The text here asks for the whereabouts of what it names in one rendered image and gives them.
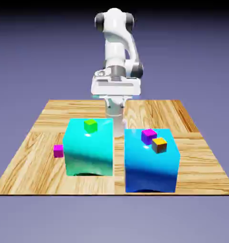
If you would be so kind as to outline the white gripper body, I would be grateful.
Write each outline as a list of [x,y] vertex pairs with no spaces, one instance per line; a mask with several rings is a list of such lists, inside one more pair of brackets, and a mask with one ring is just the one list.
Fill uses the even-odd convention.
[[141,80],[121,77],[121,81],[112,81],[110,76],[94,76],[91,84],[92,95],[139,96]]

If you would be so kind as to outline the small green cube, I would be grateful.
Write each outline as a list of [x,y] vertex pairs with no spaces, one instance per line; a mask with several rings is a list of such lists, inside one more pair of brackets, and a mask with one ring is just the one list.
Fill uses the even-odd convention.
[[87,133],[94,133],[97,131],[97,121],[89,119],[84,121],[84,129]]

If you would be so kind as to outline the small purple cube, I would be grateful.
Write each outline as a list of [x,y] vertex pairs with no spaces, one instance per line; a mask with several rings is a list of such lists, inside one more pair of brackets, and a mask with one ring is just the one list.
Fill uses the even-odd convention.
[[141,140],[145,145],[150,145],[153,139],[157,138],[157,132],[153,129],[142,130]]

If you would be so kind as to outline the small orange cube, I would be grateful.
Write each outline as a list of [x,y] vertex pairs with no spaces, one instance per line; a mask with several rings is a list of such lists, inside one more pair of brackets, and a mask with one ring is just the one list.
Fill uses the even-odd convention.
[[152,149],[157,154],[166,152],[167,141],[162,137],[152,139]]

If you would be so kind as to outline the small magenta cube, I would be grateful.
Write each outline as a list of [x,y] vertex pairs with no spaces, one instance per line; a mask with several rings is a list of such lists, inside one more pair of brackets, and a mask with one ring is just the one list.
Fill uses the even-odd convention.
[[53,153],[55,158],[62,158],[64,156],[64,147],[62,144],[54,145]]

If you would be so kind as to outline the large cyan box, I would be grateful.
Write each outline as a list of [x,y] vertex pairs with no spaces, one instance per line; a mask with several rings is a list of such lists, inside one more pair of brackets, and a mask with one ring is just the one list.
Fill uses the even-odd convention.
[[68,176],[113,175],[113,119],[90,119],[97,121],[97,131],[94,133],[87,133],[84,129],[84,121],[88,118],[69,120],[63,137]]

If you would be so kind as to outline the large blue box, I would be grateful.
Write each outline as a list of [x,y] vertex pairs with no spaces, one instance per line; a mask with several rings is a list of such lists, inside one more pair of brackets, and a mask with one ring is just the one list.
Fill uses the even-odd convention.
[[142,141],[142,129],[124,131],[124,169],[126,193],[155,191],[174,193],[180,153],[171,130],[154,129],[167,142],[166,151],[156,153]]

